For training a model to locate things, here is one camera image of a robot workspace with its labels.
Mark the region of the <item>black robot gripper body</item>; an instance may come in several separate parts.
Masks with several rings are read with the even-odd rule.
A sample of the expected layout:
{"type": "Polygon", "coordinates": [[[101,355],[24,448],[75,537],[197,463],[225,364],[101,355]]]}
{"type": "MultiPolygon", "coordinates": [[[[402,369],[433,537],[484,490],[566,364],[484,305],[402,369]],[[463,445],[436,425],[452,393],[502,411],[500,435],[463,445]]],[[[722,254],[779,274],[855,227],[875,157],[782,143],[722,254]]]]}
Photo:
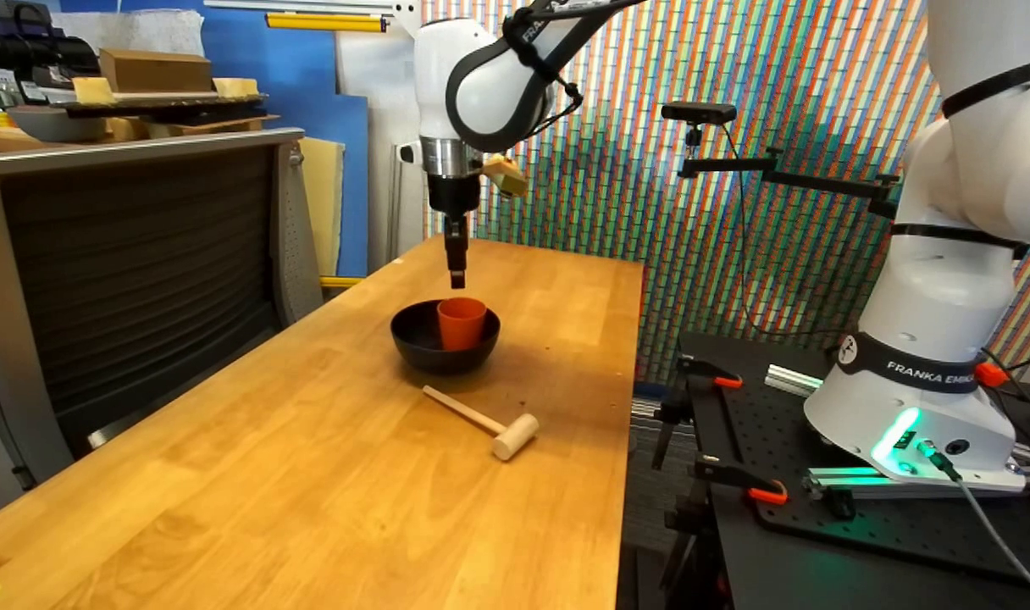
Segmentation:
{"type": "Polygon", "coordinates": [[[443,216],[443,237],[460,239],[478,208],[482,152],[460,140],[424,135],[424,172],[432,208],[443,216]]]}

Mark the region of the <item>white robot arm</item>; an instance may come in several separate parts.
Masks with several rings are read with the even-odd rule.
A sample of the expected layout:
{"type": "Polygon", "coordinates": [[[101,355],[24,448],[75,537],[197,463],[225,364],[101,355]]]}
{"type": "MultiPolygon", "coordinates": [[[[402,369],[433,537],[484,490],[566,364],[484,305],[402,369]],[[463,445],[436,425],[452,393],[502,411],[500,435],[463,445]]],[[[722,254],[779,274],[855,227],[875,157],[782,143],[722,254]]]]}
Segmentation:
{"type": "MultiPolygon", "coordinates": [[[[500,32],[463,17],[413,35],[413,89],[447,274],[468,274],[468,213],[488,152],[539,135],[569,58],[634,0],[532,0],[500,32]]],[[[1016,490],[1015,425],[977,364],[1030,246],[1030,0],[929,0],[941,119],[910,152],[892,250],[808,425],[899,486],[1016,490]]]]}

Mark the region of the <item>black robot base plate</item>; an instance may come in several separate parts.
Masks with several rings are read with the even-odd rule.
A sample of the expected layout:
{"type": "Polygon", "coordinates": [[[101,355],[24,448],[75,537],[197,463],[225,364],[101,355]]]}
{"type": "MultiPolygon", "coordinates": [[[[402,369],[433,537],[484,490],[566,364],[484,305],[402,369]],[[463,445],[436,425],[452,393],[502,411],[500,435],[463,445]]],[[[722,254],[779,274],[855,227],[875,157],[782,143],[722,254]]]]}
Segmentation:
{"type": "Polygon", "coordinates": [[[1016,579],[1016,565],[984,531],[966,496],[933,462],[921,463],[924,480],[894,480],[808,425],[802,398],[829,369],[828,355],[702,335],[684,335],[680,354],[747,378],[737,393],[704,398],[719,408],[724,448],[747,468],[774,473],[791,490],[786,506],[755,508],[764,526],[1016,579]]]}

